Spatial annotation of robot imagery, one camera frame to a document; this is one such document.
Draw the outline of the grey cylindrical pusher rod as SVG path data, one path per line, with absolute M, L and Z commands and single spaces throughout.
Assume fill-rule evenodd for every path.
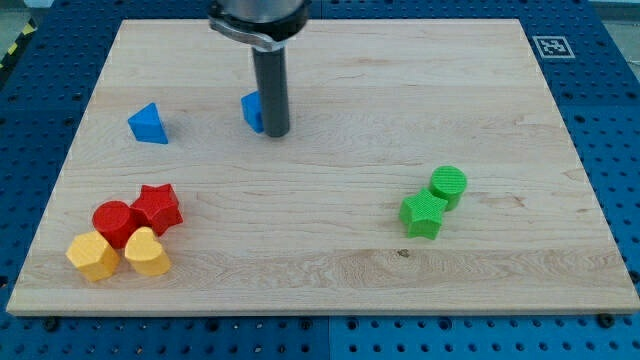
M 266 52 L 253 48 L 252 57 L 264 133 L 283 137 L 290 130 L 285 49 Z

